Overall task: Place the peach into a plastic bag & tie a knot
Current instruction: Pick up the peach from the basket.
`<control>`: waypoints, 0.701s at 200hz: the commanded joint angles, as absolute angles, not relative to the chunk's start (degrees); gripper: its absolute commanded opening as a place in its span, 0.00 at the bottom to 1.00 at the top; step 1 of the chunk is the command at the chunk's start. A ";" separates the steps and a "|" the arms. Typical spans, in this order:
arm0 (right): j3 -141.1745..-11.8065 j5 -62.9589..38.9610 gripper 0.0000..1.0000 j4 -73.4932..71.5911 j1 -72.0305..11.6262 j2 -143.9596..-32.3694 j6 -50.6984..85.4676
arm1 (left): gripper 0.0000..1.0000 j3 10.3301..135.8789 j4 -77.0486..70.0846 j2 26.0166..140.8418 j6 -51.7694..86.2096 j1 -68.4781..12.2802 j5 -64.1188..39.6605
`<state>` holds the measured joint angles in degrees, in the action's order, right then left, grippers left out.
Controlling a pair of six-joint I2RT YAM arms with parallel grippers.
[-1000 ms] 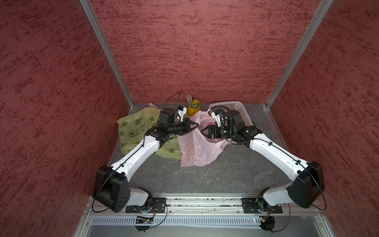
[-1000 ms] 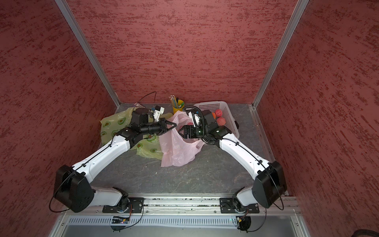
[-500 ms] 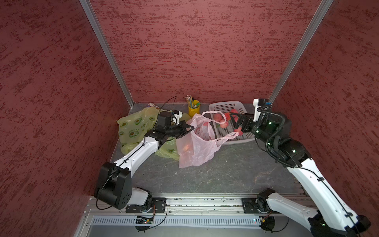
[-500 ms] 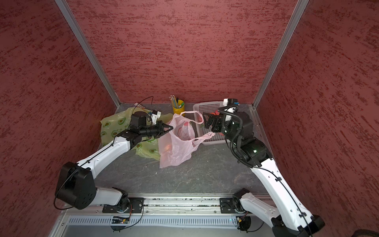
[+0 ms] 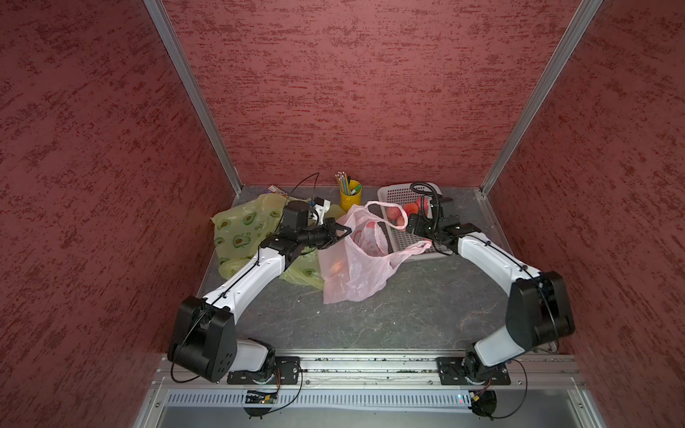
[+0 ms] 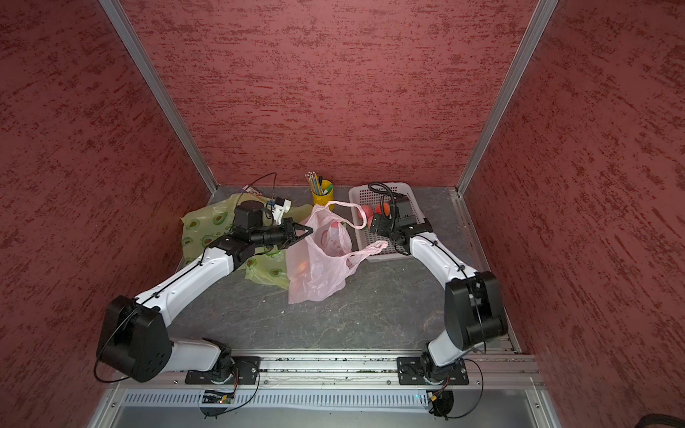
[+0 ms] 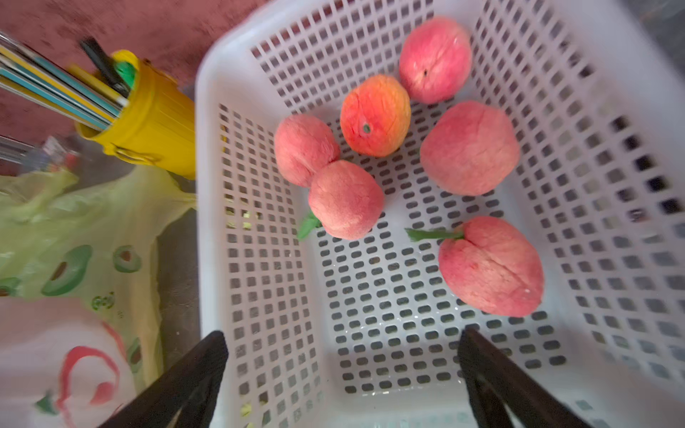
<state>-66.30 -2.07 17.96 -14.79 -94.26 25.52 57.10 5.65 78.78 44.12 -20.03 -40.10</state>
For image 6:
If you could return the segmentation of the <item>peach front orange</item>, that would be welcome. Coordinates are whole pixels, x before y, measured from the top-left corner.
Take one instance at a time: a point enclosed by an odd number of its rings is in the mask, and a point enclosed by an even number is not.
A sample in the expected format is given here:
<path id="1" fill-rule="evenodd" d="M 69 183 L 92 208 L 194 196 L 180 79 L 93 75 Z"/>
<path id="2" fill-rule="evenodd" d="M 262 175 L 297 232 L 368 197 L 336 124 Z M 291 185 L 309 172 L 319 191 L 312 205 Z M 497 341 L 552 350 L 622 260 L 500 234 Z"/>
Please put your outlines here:
<path id="1" fill-rule="evenodd" d="M 310 261 L 301 260 L 297 263 L 295 274 L 298 276 L 310 274 Z"/>

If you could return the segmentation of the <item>pink plastic bag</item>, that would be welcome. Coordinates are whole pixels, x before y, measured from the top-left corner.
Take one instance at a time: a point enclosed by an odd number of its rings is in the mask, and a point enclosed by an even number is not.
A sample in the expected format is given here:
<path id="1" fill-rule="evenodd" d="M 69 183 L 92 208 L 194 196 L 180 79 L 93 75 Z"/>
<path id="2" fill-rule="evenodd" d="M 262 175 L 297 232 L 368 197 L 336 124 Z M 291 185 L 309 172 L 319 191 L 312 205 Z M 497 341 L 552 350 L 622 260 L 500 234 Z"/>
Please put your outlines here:
<path id="1" fill-rule="evenodd" d="M 312 208 L 310 217 L 304 224 L 313 229 L 313 234 L 285 251 L 287 276 L 290 280 L 288 302 L 291 304 L 324 301 L 344 289 L 346 279 L 356 273 L 361 262 L 381 253 L 388 246 L 387 242 L 380 240 L 354 251 L 348 229 L 365 228 L 366 216 L 362 216 L 362 223 L 356 226 L 333 213 L 330 209 L 334 206 L 364 214 L 360 205 L 339 201 Z M 310 274 L 295 274 L 297 263 L 301 260 L 310 261 Z"/>

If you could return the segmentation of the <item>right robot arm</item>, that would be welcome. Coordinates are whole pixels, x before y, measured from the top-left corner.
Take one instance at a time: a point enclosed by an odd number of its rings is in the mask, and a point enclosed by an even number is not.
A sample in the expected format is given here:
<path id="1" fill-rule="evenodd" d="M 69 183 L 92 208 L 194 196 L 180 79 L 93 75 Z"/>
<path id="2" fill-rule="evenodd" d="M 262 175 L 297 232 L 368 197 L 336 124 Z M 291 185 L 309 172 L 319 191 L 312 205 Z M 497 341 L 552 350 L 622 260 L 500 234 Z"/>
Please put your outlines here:
<path id="1" fill-rule="evenodd" d="M 474 347 L 508 333 L 501 285 L 489 271 L 479 272 L 449 251 L 428 220 L 418 223 L 406 194 L 381 195 L 380 212 L 370 231 L 386 238 L 395 251 L 419 260 L 444 290 L 444 331 L 428 342 L 417 373 L 427 383 L 446 384 Z"/>

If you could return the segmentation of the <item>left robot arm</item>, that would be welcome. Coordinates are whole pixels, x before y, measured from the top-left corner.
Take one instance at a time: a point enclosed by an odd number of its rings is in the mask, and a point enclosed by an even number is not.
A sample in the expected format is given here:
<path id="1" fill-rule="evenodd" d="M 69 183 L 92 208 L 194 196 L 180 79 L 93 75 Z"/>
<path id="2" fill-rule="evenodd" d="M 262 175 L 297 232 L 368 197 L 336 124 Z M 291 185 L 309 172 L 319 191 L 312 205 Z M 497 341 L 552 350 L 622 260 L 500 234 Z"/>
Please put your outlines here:
<path id="1" fill-rule="evenodd" d="M 312 235 L 310 226 L 285 216 L 289 209 L 282 198 L 271 211 L 259 201 L 240 203 L 228 233 L 210 239 L 190 265 L 134 298 L 114 299 L 105 312 L 96 363 L 139 383 L 167 372 L 198 374 L 207 383 L 238 383 L 230 347 L 210 339 L 173 340 L 168 328 L 185 307 L 258 249 L 284 250 Z"/>

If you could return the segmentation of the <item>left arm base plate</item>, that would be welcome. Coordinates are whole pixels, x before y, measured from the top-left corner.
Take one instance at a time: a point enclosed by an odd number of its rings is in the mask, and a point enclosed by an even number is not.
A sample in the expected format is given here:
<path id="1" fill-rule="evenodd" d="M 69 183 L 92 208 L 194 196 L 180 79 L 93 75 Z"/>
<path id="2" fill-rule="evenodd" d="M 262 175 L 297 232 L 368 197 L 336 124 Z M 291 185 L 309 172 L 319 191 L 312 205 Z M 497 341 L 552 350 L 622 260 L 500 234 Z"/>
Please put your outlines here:
<path id="1" fill-rule="evenodd" d="M 188 371 L 185 384 L 217 387 L 255 385 L 261 361 L 259 357 L 221 358 L 209 371 Z"/>

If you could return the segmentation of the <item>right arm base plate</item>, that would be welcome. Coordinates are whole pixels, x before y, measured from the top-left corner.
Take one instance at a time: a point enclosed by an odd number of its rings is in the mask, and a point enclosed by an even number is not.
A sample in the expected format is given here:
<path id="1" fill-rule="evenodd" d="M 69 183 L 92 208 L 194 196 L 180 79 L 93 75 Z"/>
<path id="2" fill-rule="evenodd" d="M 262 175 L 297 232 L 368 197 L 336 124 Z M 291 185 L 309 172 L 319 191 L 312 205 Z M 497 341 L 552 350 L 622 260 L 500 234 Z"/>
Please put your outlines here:
<path id="1" fill-rule="evenodd" d="M 433 385 L 442 386 L 469 384 L 467 369 L 463 360 L 438 367 L 430 360 L 428 354 L 420 357 L 396 358 L 400 385 Z"/>

